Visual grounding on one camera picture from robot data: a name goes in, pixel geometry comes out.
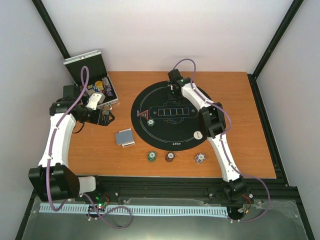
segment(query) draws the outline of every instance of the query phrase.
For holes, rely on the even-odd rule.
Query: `black circular mat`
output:
[[[205,137],[199,139],[198,111],[186,98],[172,99],[169,91],[168,82],[161,81],[148,86],[136,97],[131,109],[134,130],[158,149],[182,151],[194,148],[206,140]],[[147,118],[154,119],[153,126],[148,126]]]

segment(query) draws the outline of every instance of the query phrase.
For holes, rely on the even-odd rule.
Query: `blue poker chip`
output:
[[[195,156],[194,160],[197,164],[202,164],[203,161],[206,160],[206,155],[204,155],[203,153],[198,153]]]

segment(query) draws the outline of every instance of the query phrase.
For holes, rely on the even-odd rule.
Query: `green poker chip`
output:
[[[153,163],[156,160],[156,158],[157,158],[157,154],[155,151],[150,151],[148,153],[148,161],[149,162]]]
[[[148,124],[149,127],[152,127],[153,125],[155,125],[155,120],[150,118],[146,123]]]

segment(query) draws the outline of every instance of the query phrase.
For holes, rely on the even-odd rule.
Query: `cable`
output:
[[[105,224],[107,224],[109,227],[111,227],[111,228],[113,228],[113,229],[124,229],[124,228],[128,227],[128,226],[131,224],[131,222],[132,222],[132,212],[131,212],[131,210],[130,210],[128,207],[126,207],[126,206],[116,206],[116,207],[110,209],[109,211],[107,211],[106,213],[104,213],[103,215],[101,215],[101,214],[99,213],[99,210],[96,208],[96,205],[94,204],[94,202],[92,201],[92,199],[89,197],[89,195],[86,194],[86,193],[83,193],[83,196],[85,196],[85,197],[89,200],[89,202],[91,203],[91,205],[92,205],[93,209],[95,210],[96,214],[98,215],[98,217],[99,217]],[[128,221],[125,225],[123,225],[123,226],[115,226],[115,225],[112,225],[112,224],[110,224],[109,222],[107,222],[107,221],[104,219],[105,216],[107,216],[109,213],[112,213],[114,210],[117,210],[117,209],[125,209],[125,210],[129,213],[130,219],[129,219],[129,221]]]
[[[251,202],[250,198],[249,198],[249,197],[247,197],[246,195],[242,195],[242,197],[243,197],[243,198],[245,198],[245,199],[249,202],[249,204],[250,204],[250,206],[249,206],[249,208],[248,208],[248,210],[249,210],[249,209],[250,209],[250,207],[251,207],[251,204],[252,204],[252,202]]]
[[[80,129],[78,131],[72,132],[73,134],[78,134],[81,132],[81,130],[84,128],[86,122],[82,123],[82,126],[80,127]]]
[[[175,69],[175,68],[176,68],[181,62],[183,62],[183,61],[191,61],[191,62],[193,63],[194,68],[193,68],[193,74],[192,74],[192,78],[191,78],[191,81],[190,81],[190,85],[191,85],[192,89],[194,90],[194,92],[195,92],[203,101],[205,101],[207,104],[210,104],[210,105],[213,106],[214,108],[217,108],[217,109],[219,109],[221,112],[223,112],[223,114],[228,118],[229,128],[225,129],[225,130],[220,134],[220,141],[221,141],[221,146],[222,146],[223,152],[224,152],[224,154],[225,154],[225,157],[226,157],[229,165],[230,165],[231,168],[232,168],[236,173],[238,173],[239,175],[242,175],[243,177],[247,177],[247,178],[251,178],[251,179],[256,179],[256,180],[258,180],[259,182],[261,182],[262,185],[264,186],[265,190],[266,190],[266,194],[267,194],[267,196],[268,196],[268,204],[267,204],[267,207],[266,207],[266,209],[264,210],[264,212],[261,213],[259,216],[256,216],[256,217],[254,217],[254,218],[252,218],[252,219],[242,220],[242,221],[240,221],[240,222],[241,222],[241,223],[248,223],[248,222],[252,222],[252,221],[254,221],[254,220],[257,220],[257,219],[261,218],[263,215],[265,215],[265,214],[267,213],[267,211],[269,210],[270,201],[271,201],[269,189],[268,189],[267,185],[265,184],[265,182],[264,182],[262,179],[260,179],[259,177],[241,173],[240,171],[238,171],[238,170],[232,165],[232,163],[231,163],[231,161],[230,161],[230,159],[229,159],[229,156],[228,156],[228,154],[227,154],[227,151],[226,151],[224,142],[223,142],[223,140],[222,140],[222,136],[223,136],[224,134],[226,134],[227,132],[229,132],[230,129],[231,129],[231,127],[232,127],[231,119],[230,119],[228,113],[227,113],[225,110],[223,110],[223,109],[222,109],[221,107],[219,107],[218,105],[214,104],[213,101],[211,101],[211,100],[209,100],[209,99],[207,99],[207,98],[204,98],[204,97],[197,91],[197,89],[193,86],[194,78],[195,78],[195,76],[196,76],[196,68],[197,68],[195,61],[193,61],[193,60],[190,59],[190,58],[184,58],[184,59],[180,60],[179,62],[177,62],[177,64],[174,66],[173,69]]]
[[[83,73],[84,70],[86,71],[86,79],[85,79],[85,84],[83,85],[83,89],[80,93],[80,95],[78,96],[78,98],[74,101],[74,103],[67,109],[67,111],[61,116],[61,118],[58,120],[57,124],[55,125],[56,128],[53,130],[52,135],[51,135],[51,139],[50,139],[50,144],[49,144],[49,157],[47,164],[46,164],[46,171],[45,171],[45,185],[46,185],[46,194],[48,196],[48,202],[50,207],[52,208],[53,211],[58,212],[63,205],[66,203],[67,200],[64,200],[61,205],[56,208],[54,206],[54,203],[52,201],[52,196],[51,196],[51,191],[50,191],[50,163],[51,163],[51,159],[52,159],[52,149],[53,149],[53,145],[54,145],[54,139],[57,133],[57,129],[59,129],[59,125],[61,124],[61,122],[63,121],[63,119],[65,118],[65,116],[70,113],[70,111],[75,107],[75,105],[80,101],[81,97],[83,96],[83,94],[85,93],[87,86],[88,86],[88,82],[89,82],[89,69],[87,66],[83,66],[81,69],[81,73],[80,73],[80,78],[81,78],[81,82],[84,81],[83,79]]]

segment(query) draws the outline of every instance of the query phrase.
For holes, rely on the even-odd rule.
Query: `poker chip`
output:
[[[150,118],[148,121],[147,121],[147,124],[149,127],[152,127],[154,124],[155,124],[155,120],[153,120],[152,118]]]
[[[206,159],[206,155],[204,155],[203,153],[198,153],[194,158],[197,164],[202,164],[205,159]]]

